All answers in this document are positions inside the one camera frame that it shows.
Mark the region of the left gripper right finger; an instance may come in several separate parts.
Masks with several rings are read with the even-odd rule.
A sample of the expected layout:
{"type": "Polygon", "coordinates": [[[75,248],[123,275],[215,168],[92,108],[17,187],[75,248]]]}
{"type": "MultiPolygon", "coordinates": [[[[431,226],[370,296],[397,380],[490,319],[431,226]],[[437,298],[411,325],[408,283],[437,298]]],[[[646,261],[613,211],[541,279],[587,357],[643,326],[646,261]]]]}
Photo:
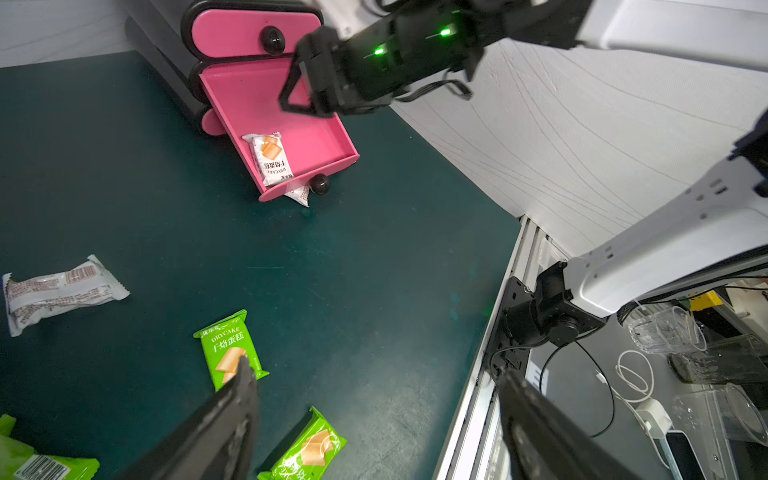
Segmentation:
{"type": "Polygon", "coordinates": [[[497,392],[514,479],[635,479],[525,378],[508,372],[497,392]]]}

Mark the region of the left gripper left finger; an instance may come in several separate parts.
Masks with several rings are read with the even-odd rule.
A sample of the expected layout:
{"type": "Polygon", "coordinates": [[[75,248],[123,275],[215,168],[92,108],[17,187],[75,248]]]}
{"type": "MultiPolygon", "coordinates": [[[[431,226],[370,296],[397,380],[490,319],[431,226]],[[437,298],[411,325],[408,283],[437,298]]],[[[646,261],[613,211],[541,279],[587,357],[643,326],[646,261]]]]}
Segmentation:
{"type": "Polygon", "coordinates": [[[245,479],[259,427],[260,395],[249,361],[120,479],[245,479]]]}

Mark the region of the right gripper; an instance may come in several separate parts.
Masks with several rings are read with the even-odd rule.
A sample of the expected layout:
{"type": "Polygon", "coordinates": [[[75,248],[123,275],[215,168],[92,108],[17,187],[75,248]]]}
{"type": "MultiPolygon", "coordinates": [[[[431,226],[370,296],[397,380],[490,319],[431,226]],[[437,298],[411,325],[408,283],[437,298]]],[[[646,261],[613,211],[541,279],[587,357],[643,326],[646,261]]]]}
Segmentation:
{"type": "Polygon", "coordinates": [[[504,37],[503,2],[404,1],[343,40],[321,26],[296,44],[278,96],[281,109],[312,117],[358,115],[413,101],[408,87],[441,71],[471,78],[487,45],[504,37]]]}

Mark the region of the pink drawer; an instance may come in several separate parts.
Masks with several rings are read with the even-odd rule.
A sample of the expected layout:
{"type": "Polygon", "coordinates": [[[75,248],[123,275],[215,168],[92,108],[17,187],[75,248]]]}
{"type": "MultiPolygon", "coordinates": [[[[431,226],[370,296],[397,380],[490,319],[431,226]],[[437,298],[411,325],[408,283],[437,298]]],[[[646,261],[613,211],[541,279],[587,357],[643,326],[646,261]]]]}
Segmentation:
{"type": "Polygon", "coordinates": [[[321,26],[310,12],[208,9],[197,16],[191,39],[208,58],[223,59],[267,55],[260,35],[266,27],[277,28],[284,37],[284,53],[292,53],[297,42],[321,26]]]}
{"type": "Polygon", "coordinates": [[[288,58],[278,58],[214,64],[200,74],[203,90],[256,183],[261,202],[301,187],[318,174],[338,173],[359,159],[338,116],[315,118],[281,109],[278,97],[287,80],[290,63],[288,58]],[[243,136],[273,133],[281,135],[294,177],[267,186],[243,136]]]}

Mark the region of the pink top drawer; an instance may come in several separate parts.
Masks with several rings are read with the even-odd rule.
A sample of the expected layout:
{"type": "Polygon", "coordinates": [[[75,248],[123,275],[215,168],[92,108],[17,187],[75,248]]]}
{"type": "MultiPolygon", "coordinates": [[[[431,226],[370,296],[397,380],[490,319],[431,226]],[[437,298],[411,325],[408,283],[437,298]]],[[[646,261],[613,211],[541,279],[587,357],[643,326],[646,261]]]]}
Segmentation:
{"type": "Polygon", "coordinates": [[[266,27],[277,28],[284,37],[284,53],[292,53],[297,42],[321,26],[310,12],[208,9],[197,16],[191,39],[208,58],[223,59],[267,55],[260,35],[266,27]]]}

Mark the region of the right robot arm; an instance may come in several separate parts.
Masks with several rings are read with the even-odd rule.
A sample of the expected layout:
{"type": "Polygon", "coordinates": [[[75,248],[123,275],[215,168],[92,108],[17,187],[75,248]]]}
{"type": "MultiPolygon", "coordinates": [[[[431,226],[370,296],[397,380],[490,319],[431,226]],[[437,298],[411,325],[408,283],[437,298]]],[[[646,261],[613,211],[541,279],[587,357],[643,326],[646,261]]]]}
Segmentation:
{"type": "Polygon", "coordinates": [[[504,40],[470,101],[394,110],[491,199],[569,253],[636,223],[767,105],[763,1],[595,1],[568,50],[504,40]]]}

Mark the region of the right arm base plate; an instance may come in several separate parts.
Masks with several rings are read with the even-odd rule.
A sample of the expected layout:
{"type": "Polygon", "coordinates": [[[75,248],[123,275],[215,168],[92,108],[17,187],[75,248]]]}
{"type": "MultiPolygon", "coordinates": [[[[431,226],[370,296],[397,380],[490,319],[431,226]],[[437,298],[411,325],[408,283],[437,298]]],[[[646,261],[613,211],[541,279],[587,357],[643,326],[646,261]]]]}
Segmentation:
{"type": "Polygon", "coordinates": [[[483,366],[494,381],[507,371],[525,373],[529,350],[542,338],[534,311],[533,293],[516,277],[507,279],[484,351],[483,366]]]}

